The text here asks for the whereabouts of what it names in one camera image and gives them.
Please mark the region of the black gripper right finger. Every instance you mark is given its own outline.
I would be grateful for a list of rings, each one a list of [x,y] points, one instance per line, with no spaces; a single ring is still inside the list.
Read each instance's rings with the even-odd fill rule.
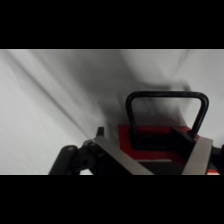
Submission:
[[[206,175],[212,154],[213,141],[209,138],[194,139],[186,132],[173,127],[170,131],[170,147],[185,161],[182,175]]]

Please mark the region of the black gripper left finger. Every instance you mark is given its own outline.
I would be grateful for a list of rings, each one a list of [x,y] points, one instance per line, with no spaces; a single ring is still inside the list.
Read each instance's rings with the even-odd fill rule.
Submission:
[[[100,175],[152,175],[151,171],[118,149],[103,136],[92,139],[88,148],[95,159],[93,170]]]

